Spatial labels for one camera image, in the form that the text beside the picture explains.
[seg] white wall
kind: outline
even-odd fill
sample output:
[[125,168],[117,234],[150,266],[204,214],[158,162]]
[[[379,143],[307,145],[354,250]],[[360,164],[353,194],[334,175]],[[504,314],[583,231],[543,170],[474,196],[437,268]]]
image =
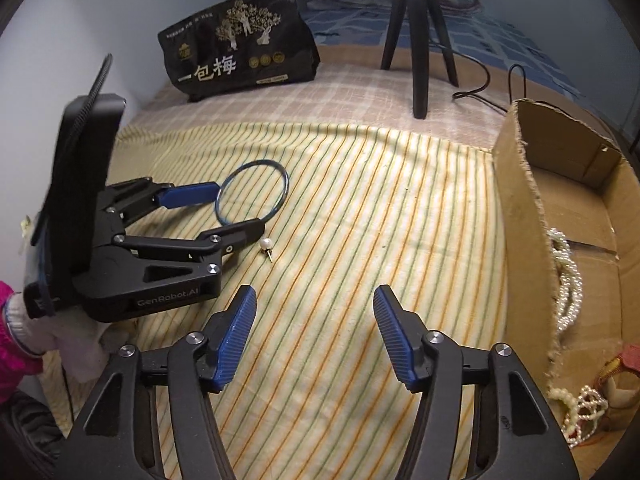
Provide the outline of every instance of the white wall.
[[558,64],[614,126],[631,131],[640,54],[608,0],[481,0]]
[[167,81],[160,30],[223,0],[25,0],[0,36],[0,280],[22,288],[20,220],[49,183],[60,116],[108,52],[129,120]]

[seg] black package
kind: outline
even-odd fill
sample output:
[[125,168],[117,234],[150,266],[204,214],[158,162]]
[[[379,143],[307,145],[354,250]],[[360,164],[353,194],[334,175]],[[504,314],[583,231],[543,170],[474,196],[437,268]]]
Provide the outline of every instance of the black package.
[[227,0],[158,34],[174,86],[197,101],[311,81],[320,56],[296,0]]

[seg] pink checkered cloth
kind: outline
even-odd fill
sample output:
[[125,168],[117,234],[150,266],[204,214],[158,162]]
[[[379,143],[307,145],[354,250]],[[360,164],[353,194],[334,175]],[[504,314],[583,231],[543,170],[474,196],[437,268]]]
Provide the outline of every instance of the pink checkered cloth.
[[9,327],[4,320],[4,306],[13,293],[9,285],[5,282],[0,282],[0,305],[2,305],[2,322],[0,322],[0,404],[11,397],[25,375],[42,373],[42,359],[35,359],[25,354],[9,334]]

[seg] blue patterned mattress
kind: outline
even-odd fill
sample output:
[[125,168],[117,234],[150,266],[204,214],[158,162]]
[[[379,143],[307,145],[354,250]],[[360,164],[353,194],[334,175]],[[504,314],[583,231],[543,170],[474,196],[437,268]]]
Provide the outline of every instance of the blue patterned mattress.
[[[307,10],[302,12],[302,17],[311,28],[317,44],[385,44],[389,21],[389,11],[385,9]],[[445,16],[445,20],[454,50],[504,70],[513,63],[519,63],[524,66],[527,79],[591,108],[553,60],[513,25],[482,13]],[[437,39],[433,28],[431,37]],[[402,26],[398,46],[410,46],[407,20]]]

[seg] striped fabric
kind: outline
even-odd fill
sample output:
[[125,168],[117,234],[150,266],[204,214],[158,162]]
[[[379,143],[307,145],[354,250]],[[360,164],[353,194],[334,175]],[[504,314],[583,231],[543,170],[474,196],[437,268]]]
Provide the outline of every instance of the striped fabric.
[[[488,348],[500,339],[506,266],[491,154],[367,126],[242,123],[163,134],[130,126],[110,180],[220,182],[258,158],[279,161],[291,176],[289,198],[267,225],[274,263],[248,248],[217,300],[142,318],[137,344],[171,344],[250,284],[258,314],[246,351],[232,383],[211,396],[238,479],[391,479],[419,396],[393,374],[372,292],[390,284],[405,308],[459,344]],[[280,186],[272,170],[246,171],[223,213],[235,221],[263,214]],[[216,225],[203,206],[159,210],[130,232],[191,238]],[[47,397],[68,429],[57,356],[46,364]],[[76,410],[89,389],[72,384]],[[472,390],[463,398],[455,478],[466,467]],[[180,478],[166,388],[158,419],[167,478]]]

